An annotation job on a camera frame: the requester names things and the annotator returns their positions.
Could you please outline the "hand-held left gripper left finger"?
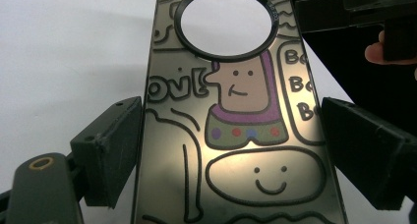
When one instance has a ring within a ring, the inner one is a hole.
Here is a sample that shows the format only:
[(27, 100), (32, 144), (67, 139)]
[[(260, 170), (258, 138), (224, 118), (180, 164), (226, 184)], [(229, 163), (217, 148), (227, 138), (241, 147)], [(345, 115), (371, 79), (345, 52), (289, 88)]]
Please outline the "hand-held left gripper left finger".
[(137, 163), (142, 100), (112, 104), (71, 141), (75, 164), (83, 167), (88, 206), (114, 208)]

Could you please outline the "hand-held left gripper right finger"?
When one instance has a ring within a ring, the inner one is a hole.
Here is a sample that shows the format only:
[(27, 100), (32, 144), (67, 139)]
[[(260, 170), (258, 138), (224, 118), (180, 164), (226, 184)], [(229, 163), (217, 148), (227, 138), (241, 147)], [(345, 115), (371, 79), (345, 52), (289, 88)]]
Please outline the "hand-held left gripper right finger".
[(326, 97), (322, 115), (332, 160), (369, 203), (398, 210), (417, 204), (417, 138), (371, 112)]

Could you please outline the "cartoon print phone case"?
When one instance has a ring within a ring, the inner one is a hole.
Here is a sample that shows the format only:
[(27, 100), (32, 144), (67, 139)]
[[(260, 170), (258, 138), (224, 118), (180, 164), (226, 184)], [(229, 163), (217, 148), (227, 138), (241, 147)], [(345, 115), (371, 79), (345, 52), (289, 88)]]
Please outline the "cartoon print phone case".
[(156, 0), (134, 224), (347, 224), (291, 0)]

